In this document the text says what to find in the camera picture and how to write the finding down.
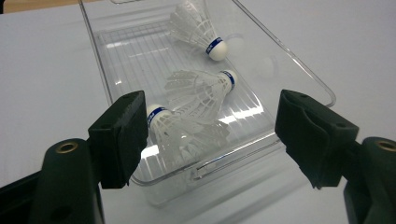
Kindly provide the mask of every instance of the clamp jaw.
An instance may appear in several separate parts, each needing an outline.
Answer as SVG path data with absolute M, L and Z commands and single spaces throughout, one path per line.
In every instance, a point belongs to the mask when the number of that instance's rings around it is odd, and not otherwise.
M 396 142 L 359 144 L 358 130 L 305 94 L 280 94 L 276 134 L 312 187 L 337 187 L 343 176 L 349 223 L 396 223 Z
M 88 133 L 53 145 L 41 171 L 0 189 L 1 223 L 105 223 L 98 184 L 123 188 L 147 145 L 144 92 L 121 96 Z

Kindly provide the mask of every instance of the brass insert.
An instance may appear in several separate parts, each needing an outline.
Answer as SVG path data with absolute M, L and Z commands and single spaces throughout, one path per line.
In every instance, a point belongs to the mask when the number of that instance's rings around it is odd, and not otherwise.
M 66 142 L 61 145 L 59 145 L 56 148 L 57 153 L 69 153 L 71 151 L 74 151 L 76 148 L 78 148 L 78 144 L 76 142 Z
M 396 145 L 387 141 L 377 141 L 376 144 L 386 151 L 396 152 Z

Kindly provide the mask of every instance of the blue band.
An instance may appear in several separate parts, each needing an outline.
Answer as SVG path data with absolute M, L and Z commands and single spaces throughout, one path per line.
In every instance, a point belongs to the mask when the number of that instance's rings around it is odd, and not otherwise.
M 151 124 L 152 119 L 154 119 L 154 117 L 160 113 L 161 111 L 166 110 L 165 107 L 158 107 L 155 110 L 153 110 L 149 115 L 148 115 L 148 126 Z
M 216 38 L 212 43 L 210 43 L 209 47 L 206 49 L 206 53 L 209 54 L 212 49 L 222 41 L 221 37 Z
M 233 75 L 231 75 L 229 72 L 227 71 L 220 71 L 221 73 L 225 74 L 231 81 L 231 90 L 233 90 L 233 87 L 235 86 L 235 80 L 233 80 Z

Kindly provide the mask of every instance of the clear plastic container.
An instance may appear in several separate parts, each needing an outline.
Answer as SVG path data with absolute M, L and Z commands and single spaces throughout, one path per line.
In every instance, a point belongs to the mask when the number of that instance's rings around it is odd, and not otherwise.
M 167 169 L 148 139 L 132 180 L 150 203 L 166 203 L 281 148 L 274 124 L 282 89 L 304 92 L 327 106 L 335 103 L 332 91 L 237 0 L 206 2 L 218 35 L 229 46 L 222 62 L 169 35 L 169 15 L 179 0 L 116 3 L 80 3 L 110 104 L 143 90 L 147 105 L 166 107 L 165 79 L 177 70 L 231 69 L 238 75 L 219 112 L 219 120 L 229 125 L 226 147 Z

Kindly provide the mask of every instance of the badminton shuttlecock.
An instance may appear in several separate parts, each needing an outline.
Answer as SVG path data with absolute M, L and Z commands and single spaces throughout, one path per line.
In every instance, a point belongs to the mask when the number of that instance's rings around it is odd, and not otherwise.
M 200 160 L 227 144 L 228 125 L 221 121 L 211 123 L 198 119 L 184 119 L 161 105 L 147 108 L 148 127 L 155 135 L 158 149 L 167 169 Z
M 177 5 L 170 16 L 169 31 L 173 37 L 205 49 L 215 61 L 227 56 L 227 44 L 217 36 L 205 0 L 185 0 Z
M 181 117 L 213 121 L 237 76 L 231 70 L 209 74 L 203 71 L 178 71 L 167 79 L 166 97 L 170 108 Z

